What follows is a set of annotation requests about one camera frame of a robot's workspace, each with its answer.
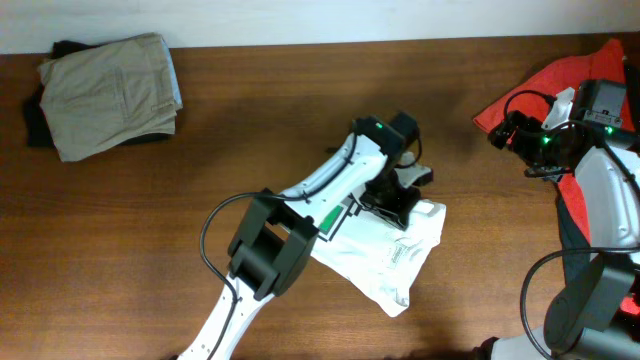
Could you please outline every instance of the green stripe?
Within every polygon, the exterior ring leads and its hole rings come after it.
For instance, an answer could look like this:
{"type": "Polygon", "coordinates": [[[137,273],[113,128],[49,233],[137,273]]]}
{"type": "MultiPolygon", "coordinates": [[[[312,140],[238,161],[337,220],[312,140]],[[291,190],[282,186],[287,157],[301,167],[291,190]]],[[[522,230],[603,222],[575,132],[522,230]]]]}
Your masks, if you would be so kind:
{"type": "Polygon", "coordinates": [[[324,234],[329,233],[329,229],[331,229],[333,224],[336,222],[336,220],[340,216],[340,213],[342,213],[342,206],[340,205],[336,206],[333,210],[331,210],[329,215],[327,215],[327,217],[324,218],[324,221],[322,222],[322,224],[320,224],[320,231],[322,231],[322,233],[324,234]]]}

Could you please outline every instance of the khaki pants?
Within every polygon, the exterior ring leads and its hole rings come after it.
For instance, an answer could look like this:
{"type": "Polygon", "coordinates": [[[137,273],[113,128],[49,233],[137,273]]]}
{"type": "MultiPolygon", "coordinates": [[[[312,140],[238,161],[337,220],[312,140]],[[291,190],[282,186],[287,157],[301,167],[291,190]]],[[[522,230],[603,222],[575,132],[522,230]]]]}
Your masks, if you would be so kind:
{"type": "Polygon", "coordinates": [[[78,161],[140,135],[175,133],[182,104],[158,34],[47,61],[38,71],[45,87],[40,107],[62,161],[78,161]]]}

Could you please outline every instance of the wire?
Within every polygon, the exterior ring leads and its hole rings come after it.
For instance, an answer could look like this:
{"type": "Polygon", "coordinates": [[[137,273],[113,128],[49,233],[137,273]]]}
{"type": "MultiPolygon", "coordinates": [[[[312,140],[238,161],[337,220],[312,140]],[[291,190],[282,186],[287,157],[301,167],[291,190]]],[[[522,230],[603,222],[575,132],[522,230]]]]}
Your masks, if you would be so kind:
{"type": "Polygon", "coordinates": [[[420,133],[418,132],[418,156],[409,165],[396,165],[396,169],[408,169],[418,163],[418,160],[422,157],[422,140],[420,140],[420,133]]]}
{"type": "MultiPolygon", "coordinates": [[[[355,122],[353,124],[352,130],[355,130],[355,122]]],[[[353,132],[353,142],[352,142],[352,145],[351,145],[351,150],[349,151],[349,154],[345,158],[344,163],[340,166],[340,168],[333,175],[331,175],[329,177],[329,179],[327,179],[327,181],[325,181],[322,185],[320,185],[317,188],[313,189],[309,193],[305,193],[303,191],[302,195],[300,195],[300,196],[292,196],[292,197],[285,196],[285,195],[276,195],[276,194],[263,193],[263,192],[240,193],[240,194],[231,196],[231,197],[227,198],[226,200],[222,201],[220,204],[218,204],[218,206],[216,206],[213,209],[213,211],[211,211],[211,213],[209,214],[209,216],[205,220],[204,225],[202,226],[202,231],[200,232],[200,257],[202,257],[202,260],[207,265],[209,270],[211,270],[220,280],[222,280],[224,285],[227,286],[229,288],[229,290],[231,291],[231,307],[229,308],[229,313],[227,314],[227,318],[225,319],[224,324],[222,325],[222,330],[220,331],[220,335],[218,336],[218,340],[216,341],[216,344],[213,347],[213,350],[211,351],[211,353],[207,357],[207,360],[211,360],[211,358],[213,358],[213,355],[216,353],[216,350],[218,350],[218,347],[220,346],[220,343],[222,342],[222,339],[224,338],[224,334],[227,332],[227,328],[229,327],[229,323],[231,322],[231,318],[233,317],[233,313],[235,311],[236,304],[239,301],[238,300],[238,293],[236,292],[236,289],[229,282],[229,280],[227,280],[226,276],[222,272],[220,272],[220,270],[218,270],[211,263],[211,261],[209,260],[209,257],[207,256],[206,250],[205,250],[206,235],[207,235],[207,231],[209,230],[209,226],[211,225],[211,222],[213,221],[213,218],[225,206],[231,204],[234,201],[241,200],[241,199],[246,199],[246,198],[268,198],[268,199],[283,200],[283,201],[307,201],[310,197],[312,197],[312,196],[318,194],[319,192],[321,192],[322,190],[324,190],[329,184],[331,184],[331,182],[333,182],[333,180],[335,180],[342,173],[342,171],[344,171],[344,169],[346,169],[347,166],[349,166],[349,164],[351,164],[351,159],[353,158],[353,154],[355,153],[355,150],[356,150],[356,145],[357,145],[357,141],[358,141],[357,139],[358,139],[358,135],[354,131],[353,132]]]]}
{"type": "Polygon", "coordinates": [[[536,90],[521,90],[518,91],[516,93],[514,93],[513,95],[511,95],[509,97],[509,99],[507,99],[507,102],[504,104],[504,119],[507,119],[507,115],[509,114],[509,105],[511,104],[511,101],[513,101],[513,99],[517,98],[520,95],[523,94],[532,94],[532,95],[538,95],[539,97],[543,98],[547,104],[549,104],[549,106],[553,106],[553,103],[557,100],[555,96],[553,95],[549,95],[549,94],[545,94],[543,92],[540,91],[536,91],[536,90]]]}
{"type": "MultiPolygon", "coordinates": [[[[584,123],[581,121],[575,121],[575,120],[570,120],[565,124],[572,124],[572,125],[577,125],[577,126],[582,126],[588,130],[590,130],[592,132],[592,134],[596,134],[595,133],[595,129],[596,127],[593,125],[590,125],[588,123],[584,123]]],[[[562,128],[556,128],[553,129],[551,131],[548,132],[542,132],[542,134],[550,134],[552,133],[552,138],[555,137],[556,135],[558,135],[563,129],[565,129],[566,127],[562,127],[562,128]]],[[[599,139],[599,143],[597,144],[597,146],[600,146],[604,149],[604,151],[607,153],[607,155],[609,155],[609,157],[611,157],[611,160],[613,160],[613,162],[616,164],[616,166],[620,169],[620,171],[622,172],[622,174],[624,175],[624,177],[626,178],[626,181],[629,182],[629,185],[631,186],[631,189],[633,190],[634,195],[636,196],[636,199],[638,201],[640,201],[640,186],[638,186],[638,183],[635,181],[635,176],[629,171],[629,169],[627,169],[627,167],[624,165],[624,163],[622,162],[622,160],[620,160],[620,158],[613,152],[613,150],[611,149],[611,147],[609,146],[609,144],[607,144],[604,135],[599,139]]],[[[533,344],[533,347],[547,360],[554,360],[553,356],[549,353],[546,352],[546,350],[540,345],[540,343],[538,342],[538,340],[533,336],[533,332],[531,330],[531,326],[529,325],[529,319],[527,318],[527,292],[529,289],[529,284],[531,283],[531,279],[533,278],[533,275],[535,275],[535,273],[546,263],[548,263],[549,261],[559,258],[561,256],[571,256],[571,255],[578,255],[578,254],[633,254],[633,253],[637,253],[640,252],[640,246],[636,246],[636,247],[632,247],[632,248],[606,248],[606,247],[592,247],[592,248],[580,248],[580,249],[565,249],[565,250],[559,250],[556,252],[553,252],[545,257],[543,257],[542,259],[538,260],[535,264],[533,264],[533,266],[529,269],[529,272],[527,272],[527,276],[524,279],[524,282],[522,284],[522,290],[520,292],[520,320],[522,321],[522,326],[524,327],[524,331],[527,335],[527,337],[529,338],[529,341],[531,341],[531,344],[533,344]]]]}

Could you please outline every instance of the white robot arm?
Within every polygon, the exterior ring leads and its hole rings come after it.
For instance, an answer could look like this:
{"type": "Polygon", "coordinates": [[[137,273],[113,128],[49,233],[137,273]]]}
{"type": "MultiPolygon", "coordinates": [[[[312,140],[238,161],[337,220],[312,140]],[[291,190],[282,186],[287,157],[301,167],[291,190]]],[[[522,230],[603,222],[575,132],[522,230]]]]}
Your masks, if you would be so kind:
{"type": "Polygon", "coordinates": [[[417,124],[400,113],[389,124],[370,117],[355,125],[331,159],[283,191],[280,199],[254,199],[229,247],[232,260],[226,280],[237,294],[235,309],[232,291],[225,286],[195,341],[178,359],[229,359],[258,311],[295,281],[318,228],[346,197],[361,202],[380,221],[406,228],[408,214],[420,200],[414,185],[432,178],[431,169],[417,161],[402,164],[413,159],[406,151],[419,141],[417,124]],[[279,239],[265,223],[282,226],[289,238],[279,239]]]}

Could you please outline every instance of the white cloth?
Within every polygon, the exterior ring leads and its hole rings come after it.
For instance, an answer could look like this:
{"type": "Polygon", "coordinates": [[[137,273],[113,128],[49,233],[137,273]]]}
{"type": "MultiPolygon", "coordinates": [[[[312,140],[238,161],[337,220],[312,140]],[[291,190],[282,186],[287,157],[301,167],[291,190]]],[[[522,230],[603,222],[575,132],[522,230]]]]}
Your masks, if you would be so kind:
{"type": "Polygon", "coordinates": [[[399,315],[409,307],[409,288],[427,255],[440,243],[446,206],[418,202],[406,231],[350,199],[341,206],[346,209],[342,218],[316,240],[311,256],[351,281],[389,316],[399,315]]]}

